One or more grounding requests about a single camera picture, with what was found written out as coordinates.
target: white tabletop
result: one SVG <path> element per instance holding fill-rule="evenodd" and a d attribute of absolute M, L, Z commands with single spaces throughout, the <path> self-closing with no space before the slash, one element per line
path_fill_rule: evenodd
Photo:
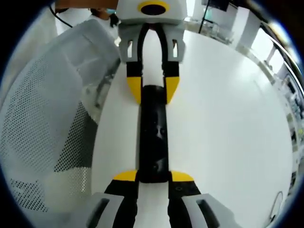
<path fill-rule="evenodd" d="M 292 145 L 279 98 L 259 67 L 215 40 L 186 31 L 180 84 L 167 106 L 169 165 L 191 175 L 244 228 L 264 227 L 279 191 L 287 196 Z M 161 48 L 149 31 L 144 84 L 162 79 Z M 95 141 L 92 191 L 136 168 L 139 107 L 121 65 Z"/>

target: white table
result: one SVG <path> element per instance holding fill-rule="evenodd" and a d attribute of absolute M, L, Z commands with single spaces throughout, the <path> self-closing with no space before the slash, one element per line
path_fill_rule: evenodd
<path fill-rule="evenodd" d="M 276 195 L 288 193 L 292 145 L 284 110 L 267 77 L 248 58 L 186 31 L 180 84 L 167 106 L 170 169 L 191 175 L 201 191 L 261 228 Z M 161 84 L 161 48 L 149 31 L 144 84 Z M 122 65 L 110 88 L 95 142 L 92 191 L 136 168 L 139 107 Z"/>

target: yellow ring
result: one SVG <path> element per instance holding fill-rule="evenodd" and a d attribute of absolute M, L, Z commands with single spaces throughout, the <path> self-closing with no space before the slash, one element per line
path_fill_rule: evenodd
<path fill-rule="evenodd" d="M 138 5 L 137 9 L 138 11 L 142 11 L 142 8 L 149 5 L 158 5 L 163 6 L 166 9 L 166 12 L 169 11 L 169 4 L 163 1 L 144 1 L 141 4 Z"/>

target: black cable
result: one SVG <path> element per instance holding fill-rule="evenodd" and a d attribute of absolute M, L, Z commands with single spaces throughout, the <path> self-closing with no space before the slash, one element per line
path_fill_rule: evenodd
<path fill-rule="evenodd" d="M 58 17 L 56 15 L 56 13 L 53 11 L 52 7 L 49 6 L 49 10 L 51 11 L 51 13 L 54 15 L 55 18 L 57 18 L 58 20 L 60 20 L 62 23 L 64 23 L 65 25 L 69 26 L 70 28 L 72 28 L 73 26 L 71 26 L 69 23 L 65 22 L 64 20 L 62 20 L 60 17 Z"/>
<path fill-rule="evenodd" d="M 199 27 L 199 33 L 201 32 L 201 29 L 203 28 L 203 23 L 204 23 L 204 19 L 205 19 L 205 16 L 206 16 L 207 10 L 208 10 L 209 3 L 210 3 L 210 0 L 208 0 L 208 2 L 207 2 L 207 5 L 206 5 L 206 10 L 205 10 L 205 13 L 204 13 L 203 19 L 201 20 L 201 24 L 200 24 L 200 27 Z"/>

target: white robot body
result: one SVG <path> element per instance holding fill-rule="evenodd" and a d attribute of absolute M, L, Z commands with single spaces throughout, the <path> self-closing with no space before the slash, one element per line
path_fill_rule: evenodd
<path fill-rule="evenodd" d="M 186 0 L 119 0 L 116 14 L 124 24 L 179 24 L 187 17 Z"/>

